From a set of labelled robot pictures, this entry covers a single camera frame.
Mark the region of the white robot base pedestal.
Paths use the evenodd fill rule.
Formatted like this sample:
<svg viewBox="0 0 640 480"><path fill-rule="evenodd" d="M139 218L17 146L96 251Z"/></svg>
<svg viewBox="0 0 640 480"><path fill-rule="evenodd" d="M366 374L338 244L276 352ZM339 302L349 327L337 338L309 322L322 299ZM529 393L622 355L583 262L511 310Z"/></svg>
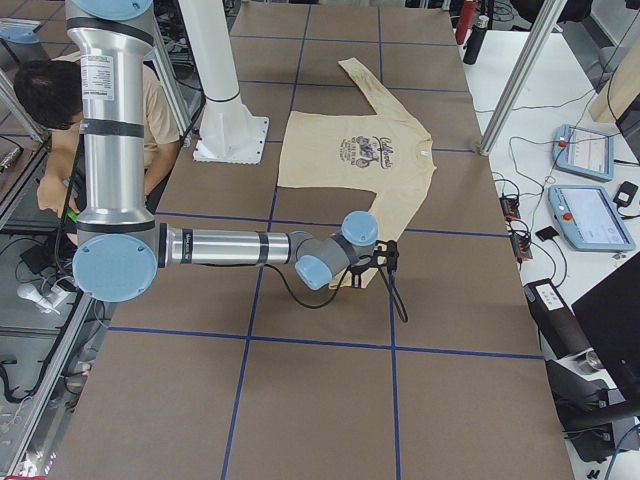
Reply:
<svg viewBox="0 0 640 480"><path fill-rule="evenodd" d="M206 100L194 159L258 164L269 119L242 100L223 3L187 0L179 7Z"/></svg>

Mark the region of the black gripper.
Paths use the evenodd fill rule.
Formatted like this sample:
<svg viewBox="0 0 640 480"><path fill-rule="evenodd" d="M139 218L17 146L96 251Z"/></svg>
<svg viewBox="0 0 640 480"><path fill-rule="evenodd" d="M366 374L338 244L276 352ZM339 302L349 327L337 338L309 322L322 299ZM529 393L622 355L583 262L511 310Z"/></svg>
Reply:
<svg viewBox="0 0 640 480"><path fill-rule="evenodd" d="M395 240L376 242L372 253L362 255L359 262L350 268L351 286L363 288L363 275L368 270L376 270L386 288L391 288L398 268L399 250Z"/></svg>

